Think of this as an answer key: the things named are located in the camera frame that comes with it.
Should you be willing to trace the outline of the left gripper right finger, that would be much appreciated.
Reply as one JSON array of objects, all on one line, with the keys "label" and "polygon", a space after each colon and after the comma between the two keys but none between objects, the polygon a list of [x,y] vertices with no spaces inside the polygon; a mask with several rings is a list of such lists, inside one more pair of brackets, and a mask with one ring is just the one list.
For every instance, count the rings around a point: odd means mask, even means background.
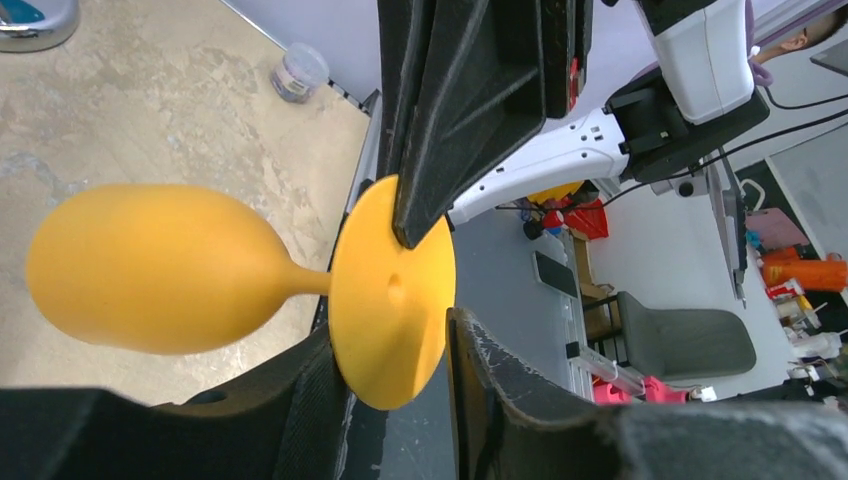
[{"label": "left gripper right finger", "polygon": [[847,418],[814,402],[605,406],[549,381],[466,310],[446,321],[460,479],[843,479]]}]

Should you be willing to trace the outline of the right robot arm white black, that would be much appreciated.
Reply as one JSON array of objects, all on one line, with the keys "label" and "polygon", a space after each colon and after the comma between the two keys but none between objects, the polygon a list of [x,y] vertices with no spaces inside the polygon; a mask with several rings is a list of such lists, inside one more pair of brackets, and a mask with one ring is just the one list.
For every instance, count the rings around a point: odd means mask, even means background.
[{"label": "right robot arm white black", "polygon": [[654,183],[767,118],[747,1],[635,1],[655,60],[594,109],[589,1],[381,1],[384,113],[363,208],[389,243],[562,184]]}]

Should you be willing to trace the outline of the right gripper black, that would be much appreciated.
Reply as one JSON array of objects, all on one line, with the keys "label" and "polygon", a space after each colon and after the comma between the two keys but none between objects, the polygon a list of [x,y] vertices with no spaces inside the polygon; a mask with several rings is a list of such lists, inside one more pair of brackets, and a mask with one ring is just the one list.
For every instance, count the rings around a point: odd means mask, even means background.
[{"label": "right gripper black", "polygon": [[565,118],[586,83],[592,0],[379,0],[376,177],[399,176],[392,218],[415,248],[458,197]]}]

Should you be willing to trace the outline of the yellow wine glass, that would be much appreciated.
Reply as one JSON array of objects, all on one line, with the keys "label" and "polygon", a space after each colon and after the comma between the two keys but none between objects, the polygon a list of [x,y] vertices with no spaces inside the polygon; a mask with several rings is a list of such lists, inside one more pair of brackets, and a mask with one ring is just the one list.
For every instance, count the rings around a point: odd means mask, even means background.
[{"label": "yellow wine glass", "polygon": [[393,410],[433,376],[456,295],[447,221],[404,247],[391,227],[398,188],[392,175],[364,192],[320,272],[296,263],[256,211],[218,191],[99,186],[66,200],[37,229],[26,284],[63,333],[160,355],[225,347],[290,298],[325,296],[343,379],[363,403]]}]

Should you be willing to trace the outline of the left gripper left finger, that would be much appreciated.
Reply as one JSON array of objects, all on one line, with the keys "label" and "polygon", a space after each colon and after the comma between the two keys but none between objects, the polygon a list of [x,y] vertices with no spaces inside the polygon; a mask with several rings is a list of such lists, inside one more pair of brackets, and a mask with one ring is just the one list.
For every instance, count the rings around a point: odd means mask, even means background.
[{"label": "left gripper left finger", "polygon": [[330,479],[348,390],[329,332],[183,404],[94,388],[5,389],[5,479]]}]

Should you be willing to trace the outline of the chrome wine glass rack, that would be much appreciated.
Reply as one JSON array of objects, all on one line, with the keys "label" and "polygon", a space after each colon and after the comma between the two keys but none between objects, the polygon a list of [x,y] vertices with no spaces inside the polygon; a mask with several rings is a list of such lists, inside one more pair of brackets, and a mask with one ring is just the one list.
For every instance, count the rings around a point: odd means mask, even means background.
[{"label": "chrome wine glass rack", "polygon": [[78,0],[1,0],[1,52],[55,48],[75,33],[80,16]]}]

